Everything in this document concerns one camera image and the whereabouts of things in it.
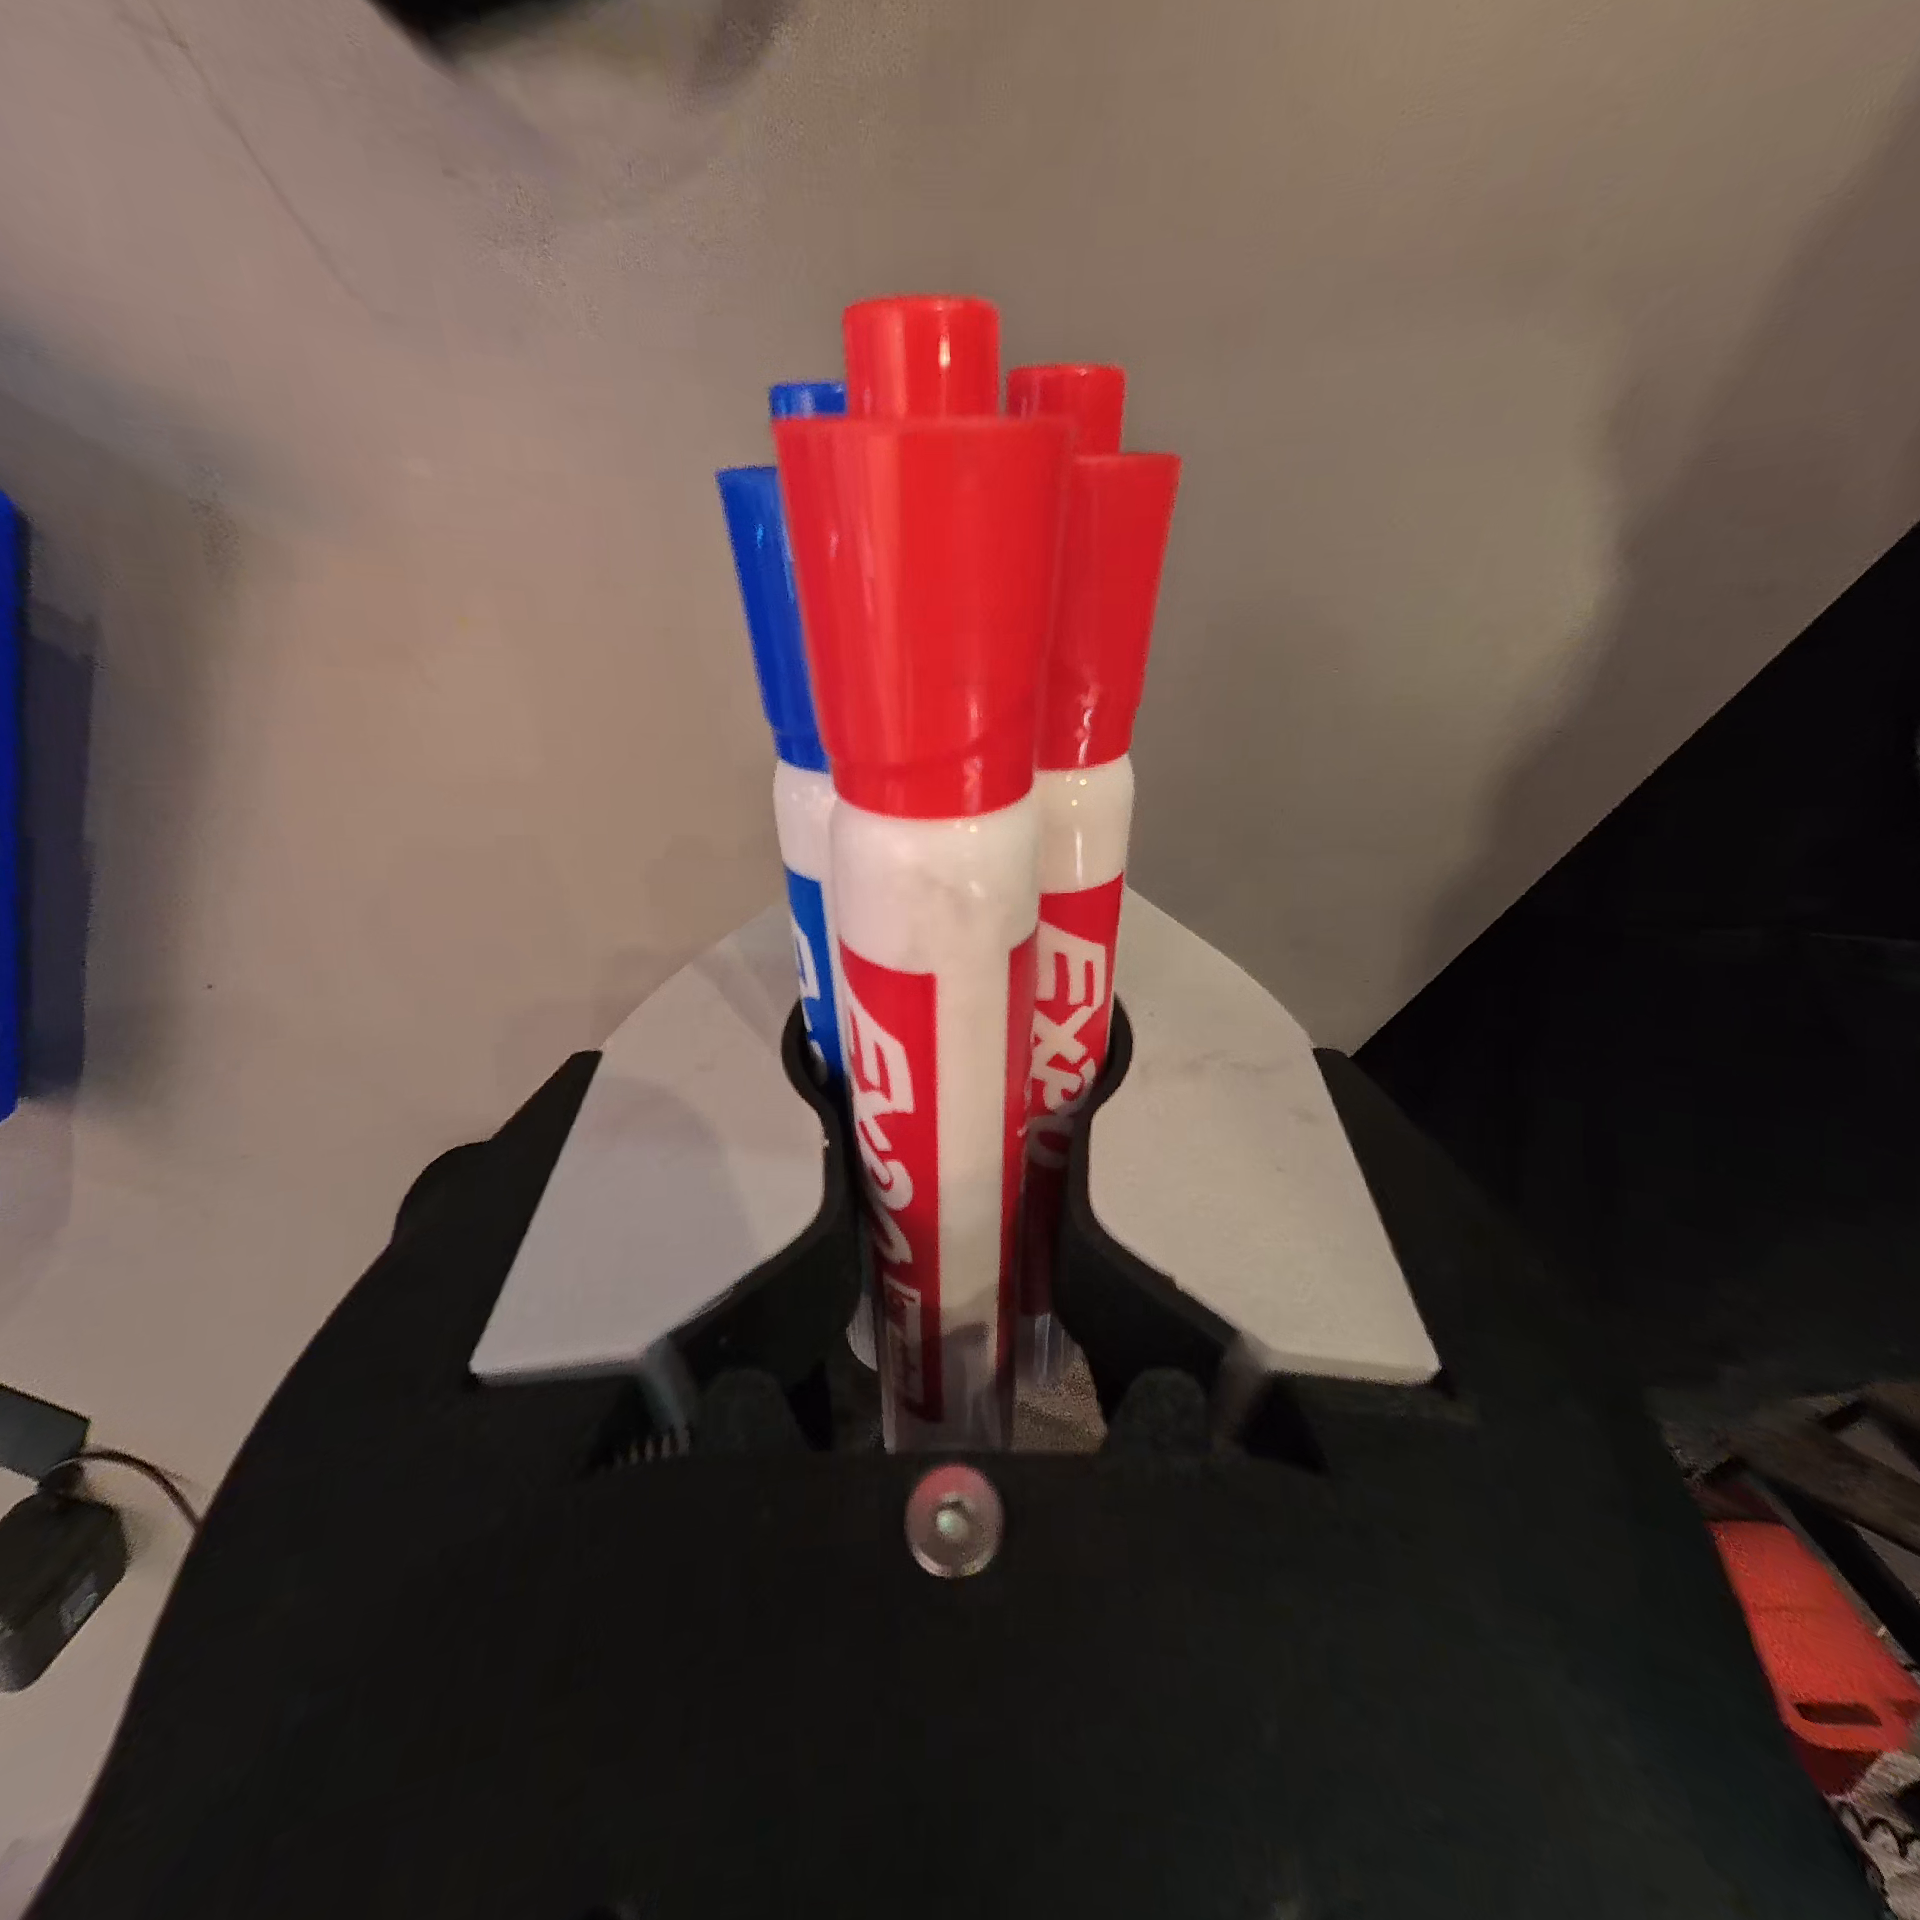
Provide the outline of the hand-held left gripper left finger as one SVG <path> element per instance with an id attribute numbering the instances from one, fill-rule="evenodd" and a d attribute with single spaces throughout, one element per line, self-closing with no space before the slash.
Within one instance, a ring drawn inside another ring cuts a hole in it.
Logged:
<path id="1" fill-rule="evenodd" d="M 847 1108 L 811 1063 L 774 905 L 688 960 L 592 1058 L 471 1371 L 622 1379 L 657 1420 L 755 1371 L 825 1420 L 857 1284 Z"/>

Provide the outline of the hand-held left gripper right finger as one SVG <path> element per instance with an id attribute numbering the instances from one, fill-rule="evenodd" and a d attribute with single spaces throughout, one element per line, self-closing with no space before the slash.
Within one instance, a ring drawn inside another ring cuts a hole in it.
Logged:
<path id="1" fill-rule="evenodd" d="M 1094 1385 L 1210 1385 L 1231 1353 L 1254 1376 L 1439 1376 L 1304 1028 L 1141 897 L 1075 1147 L 1057 1301 Z"/>

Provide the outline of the red whiteboard marker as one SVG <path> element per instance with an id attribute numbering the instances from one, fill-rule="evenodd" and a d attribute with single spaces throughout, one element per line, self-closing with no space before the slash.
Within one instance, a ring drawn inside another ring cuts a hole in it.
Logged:
<path id="1" fill-rule="evenodd" d="M 971 295 L 881 295 L 840 320 L 847 416 L 976 419 L 1000 411 L 1000 314 Z"/>
<path id="2" fill-rule="evenodd" d="M 1008 419 L 1062 420 L 1082 458 L 1113 458 L 1121 447 L 1127 376 L 1120 367 L 1037 363 L 1010 368 L 1003 379 Z"/>
<path id="3" fill-rule="evenodd" d="M 1037 987 L 1027 1036 L 1017 1233 L 1019 1373 L 1050 1389 L 1071 1364 L 1055 1306 L 1067 1167 L 1107 1058 L 1120 900 L 1135 813 L 1130 760 L 1181 461 L 1078 455 L 1061 605 L 1039 695 Z"/>
<path id="4" fill-rule="evenodd" d="M 833 792 L 881 1439 L 1003 1450 L 1069 437 L 1008 416 L 794 416 L 774 455 Z"/>

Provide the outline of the black power adapter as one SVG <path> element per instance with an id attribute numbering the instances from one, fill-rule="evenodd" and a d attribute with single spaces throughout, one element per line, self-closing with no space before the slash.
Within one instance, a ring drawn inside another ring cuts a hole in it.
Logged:
<path id="1" fill-rule="evenodd" d="M 128 1571 L 118 1514 L 33 1493 L 1 1517 L 1 1691 L 31 1688 Z"/>

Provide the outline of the orange plastic case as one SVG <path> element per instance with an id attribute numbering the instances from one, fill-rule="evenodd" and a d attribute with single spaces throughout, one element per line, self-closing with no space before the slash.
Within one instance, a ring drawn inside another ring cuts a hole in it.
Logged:
<path id="1" fill-rule="evenodd" d="M 1795 1757 L 1824 1797 L 1845 1797 L 1903 1748 L 1914 1680 L 1787 1525 L 1707 1530 Z"/>

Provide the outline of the large blue plastic bin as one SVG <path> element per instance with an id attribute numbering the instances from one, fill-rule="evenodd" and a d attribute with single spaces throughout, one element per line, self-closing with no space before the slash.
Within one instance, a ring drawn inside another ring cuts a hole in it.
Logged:
<path id="1" fill-rule="evenodd" d="M 30 530 L 1 497 L 1 1120 L 23 1097 L 31 1011 L 26 587 Z"/>

